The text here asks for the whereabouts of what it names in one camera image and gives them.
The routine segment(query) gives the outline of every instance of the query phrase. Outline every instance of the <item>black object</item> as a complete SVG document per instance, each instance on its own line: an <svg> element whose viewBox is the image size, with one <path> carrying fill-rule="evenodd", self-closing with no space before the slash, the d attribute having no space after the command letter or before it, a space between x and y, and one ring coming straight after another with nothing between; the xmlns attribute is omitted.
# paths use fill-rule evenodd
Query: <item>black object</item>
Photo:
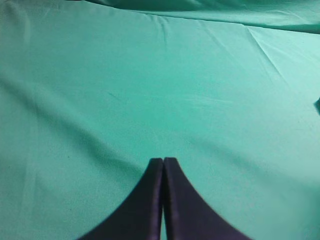
<svg viewBox="0 0 320 240"><path fill-rule="evenodd" d="M250 240L211 209L173 157L151 159L127 199L80 239L160 240L162 206L168 240Z"/></svg>
<svg viewBox="0 0 320 240"><path fill-rule="evenodd" d="M318 101L314 103L315 109L318 111L318 114L320 114L320 98Z"/></svg>
<svg viewBox="0 0 320 240"><path fill-rule="evenodd" d="M80 240L160 240L162 172L162 159L151 159L124 202Z"/></svg>
<svg viewBox="0 0 320 240"><path fill-rule="evenodd" d="M164 159L162 181L168 240L249 240L200 197L177 159Z"/></svg>

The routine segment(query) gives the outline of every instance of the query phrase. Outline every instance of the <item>green backdrop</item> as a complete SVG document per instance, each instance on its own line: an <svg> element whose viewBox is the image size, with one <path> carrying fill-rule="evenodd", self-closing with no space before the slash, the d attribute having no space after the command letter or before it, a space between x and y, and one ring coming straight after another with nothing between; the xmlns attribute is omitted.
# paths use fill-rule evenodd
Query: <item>green backdrop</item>
<svg viewBox="0 0 320 240"><path fill-rule="evenodd" d="M167 156L249 237L320 239L320 1L97 2L0 0L0 239L75 239Z"/></svg>

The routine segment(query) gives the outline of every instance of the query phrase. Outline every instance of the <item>teal fabric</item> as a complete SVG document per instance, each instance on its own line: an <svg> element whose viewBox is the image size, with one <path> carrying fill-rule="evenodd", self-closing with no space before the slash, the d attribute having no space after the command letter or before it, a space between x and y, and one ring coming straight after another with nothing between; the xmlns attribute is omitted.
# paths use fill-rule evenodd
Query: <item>teal fabric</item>
<svg viewBox="0 0 320 240"><path fill-rule="evenodd" d="M166 156L249 237L320 239L319 46L306 32L2 0L0 239L75 239Z"/></svg>
<svg viewBox="0 0 320 240"><path fill-rule="evenodd" d="M320 34L320 0L88 0L145 14Z"/></svg>

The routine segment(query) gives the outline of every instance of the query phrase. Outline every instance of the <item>green cloth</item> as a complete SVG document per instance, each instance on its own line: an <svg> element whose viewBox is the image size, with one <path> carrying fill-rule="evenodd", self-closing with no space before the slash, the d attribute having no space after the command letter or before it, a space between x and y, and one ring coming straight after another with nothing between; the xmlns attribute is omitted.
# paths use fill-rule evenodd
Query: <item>green cloth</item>
<svg viewBox="0 0 320 240"><path fill-rule="evenodd" d="M320 15L234 9L0 0L0 239L75 239L168 156L249 237L319 240Z"/></svg>

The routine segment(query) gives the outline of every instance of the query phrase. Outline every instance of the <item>curved black edge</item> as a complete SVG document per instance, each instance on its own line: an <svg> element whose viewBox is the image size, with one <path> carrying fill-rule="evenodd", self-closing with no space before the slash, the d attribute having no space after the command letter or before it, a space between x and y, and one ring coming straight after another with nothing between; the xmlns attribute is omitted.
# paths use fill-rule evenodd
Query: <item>curved black edge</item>
<svg viewBox="0 0 320 240"><path fill-rule="evenodd" d="M133 191L80 240L160 240L163 160L153 158Z"/></svg>
<svg viewBox="0 0 320 240"><path fill-rule="evenodd" d="M164 159L162 181L168 240L250 240L201 198L176 158Z"/></svg>

